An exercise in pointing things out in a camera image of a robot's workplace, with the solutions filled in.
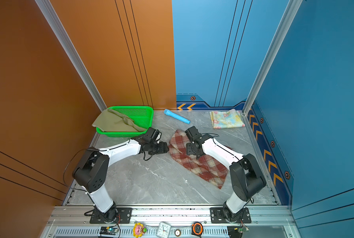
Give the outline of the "red plaid skirt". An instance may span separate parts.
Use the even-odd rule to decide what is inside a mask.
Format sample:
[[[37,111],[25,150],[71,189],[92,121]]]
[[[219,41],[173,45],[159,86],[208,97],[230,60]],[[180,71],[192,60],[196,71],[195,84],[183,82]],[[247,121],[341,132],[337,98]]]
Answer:
[[[228,169],[209,155],[203,155],[198,159],[195,155],[187,155],[186,144],[189,142],[185,132],[176,130],[169,141],[169,153],[172,159],[188,171],[221,189],[225,183]]]

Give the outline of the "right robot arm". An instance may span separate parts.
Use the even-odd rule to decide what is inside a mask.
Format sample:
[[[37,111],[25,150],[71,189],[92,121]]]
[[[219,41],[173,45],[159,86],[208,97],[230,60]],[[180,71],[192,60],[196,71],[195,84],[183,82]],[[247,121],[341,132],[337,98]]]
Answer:
[[[235,152],[220,144],[212,135],[201,134],[196,127],[190,127],[185,133],[189,139],[187,155],[197,158],[209,155],[228,169],[233,193],[223,204],[223,218],[229,223],[240,222],[246,213],[246,205],[267,185],[255,156]]]

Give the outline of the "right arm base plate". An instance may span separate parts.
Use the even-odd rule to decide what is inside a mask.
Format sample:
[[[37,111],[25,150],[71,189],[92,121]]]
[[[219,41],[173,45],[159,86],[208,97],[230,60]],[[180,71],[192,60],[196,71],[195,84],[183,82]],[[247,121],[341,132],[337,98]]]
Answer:
[[[210,218],[213,224],[220,223],[252,223],[251,215],[247,207],[242,208],[237,213],[232,213],[228,208],[211,207]]]

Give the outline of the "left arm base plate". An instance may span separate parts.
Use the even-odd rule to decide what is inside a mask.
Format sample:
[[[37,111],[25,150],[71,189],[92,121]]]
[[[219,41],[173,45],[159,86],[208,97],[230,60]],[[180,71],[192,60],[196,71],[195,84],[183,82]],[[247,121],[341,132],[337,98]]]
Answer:
[[[131,215],[132,215],[132,208],[130,207],[113,207],[109,209],[106,213],[101,212],[96,207],[91,212],[86,212],[85,215],[88,213],[91,214],[90,224],[129,224]]]

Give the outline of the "olive green skirt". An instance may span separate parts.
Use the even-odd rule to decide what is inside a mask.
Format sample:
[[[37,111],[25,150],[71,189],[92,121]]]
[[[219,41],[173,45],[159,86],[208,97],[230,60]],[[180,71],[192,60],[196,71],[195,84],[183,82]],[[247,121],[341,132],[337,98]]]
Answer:
[[[130,117],[113,109],[105,109],[92,123],[103,132],[145,132],[147,129],[134,123]]]

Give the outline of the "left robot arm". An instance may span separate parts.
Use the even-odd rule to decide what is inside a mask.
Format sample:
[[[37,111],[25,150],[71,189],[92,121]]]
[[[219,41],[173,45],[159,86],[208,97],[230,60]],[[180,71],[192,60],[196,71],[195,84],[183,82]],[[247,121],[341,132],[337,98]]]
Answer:
[[[94,204],[93,214],[105,223],[118,222],[115,202],[105,186],[108,168],[114,163],[138,154],[166,154],[169,146],[161,141],[162,133],[148,128],[145,134],[130,138],[128,141],[107,148],[89,147],[73,170],[72,176],[84,189]]]

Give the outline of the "floral pastel skirt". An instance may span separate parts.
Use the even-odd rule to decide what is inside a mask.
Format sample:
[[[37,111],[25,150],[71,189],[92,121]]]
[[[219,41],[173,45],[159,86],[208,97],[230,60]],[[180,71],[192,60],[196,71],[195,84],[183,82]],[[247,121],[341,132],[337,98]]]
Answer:
[[[232,129],[245,127],[241,119],[241,111],[231,109],[226,112],[211,111],[210,118],[213,129]]]

